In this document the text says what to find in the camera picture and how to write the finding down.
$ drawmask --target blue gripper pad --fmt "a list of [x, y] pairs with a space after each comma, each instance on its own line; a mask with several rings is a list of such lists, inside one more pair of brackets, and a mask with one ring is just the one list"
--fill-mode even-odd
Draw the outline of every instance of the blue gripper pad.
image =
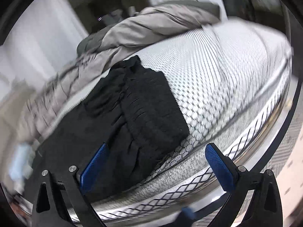
[[105, 162], [109, 156], [109, 147], [104, 143], [98, 150], [96, 155], [90, 161], [80, 177], [80, 189], [83, 194], [91, 190], [98, 174], [104, 167]]
[[205, 157], [222, 189], [226, 192], [232, 192], [235, 189], [233, 176], [210, 144], [207, 144], [205, 147]]

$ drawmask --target black cloth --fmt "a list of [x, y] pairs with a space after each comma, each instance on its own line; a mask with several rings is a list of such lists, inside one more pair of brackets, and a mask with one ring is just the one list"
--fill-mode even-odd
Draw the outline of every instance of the black cloth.
[[91, 202], [104, 199], [144, 180], [188, 133], [164, 74], [142, 67], [138, 56], [118, 62], [39, 147], [24, 196], [33, 200], [44, 169], [84, 170], [106, 143], [108, 160], [86, 193]]

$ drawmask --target gray blanket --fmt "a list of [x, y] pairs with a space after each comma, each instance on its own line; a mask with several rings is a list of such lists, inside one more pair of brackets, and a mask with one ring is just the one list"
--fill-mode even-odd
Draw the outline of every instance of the gray blanket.
[[140, 49], [173, 35], [214, 24], [219, 19], [194, 6], [164, 4], [143, 9], [111, 28], [98, 50], [66, 65], [27, 101], [17, 130], [19, 142], [32, 144], [56, 118], [64, 103], [85, 85]]

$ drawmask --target bolt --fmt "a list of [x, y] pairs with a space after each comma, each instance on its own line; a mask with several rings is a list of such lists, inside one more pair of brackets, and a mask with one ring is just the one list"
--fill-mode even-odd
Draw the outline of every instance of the bolt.
[[69, 171], [70, 171], [71, 173], [74, 172], [76, 169], [77, 169], [76, 166], [70, 166], [70, 167], [69, 167]]
[[245, 172], [246, 168], [244, 166], [238, 166], [238, 170], [241, 172]]
[[272, 176], [274, 173], [272, 172], [272, 170], [266, 170], [266, 173], [270, 176]]
[[44, 170], [43, 172], [42, 172], [42, 176], [46, 176], [48, 174], [48, 170]]

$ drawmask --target mattress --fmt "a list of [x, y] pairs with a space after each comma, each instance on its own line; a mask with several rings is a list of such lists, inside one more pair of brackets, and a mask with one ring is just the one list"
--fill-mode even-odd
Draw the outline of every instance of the mattress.
[[[237, 158], [270, 118], [291, 70], [291, 47], [283, 34], [239, 19], [188, 31], [136, 54], [143, 67], [164, 73], [190, 135], [145, 181], [92, 204], [110, 223], [152, 214], [202, 189], [213, 178], [204, 145], [214, 141]], [[68, 101], [44, 138], [107, 73]], [[72, 209], [70, 214], [77, 222]]]

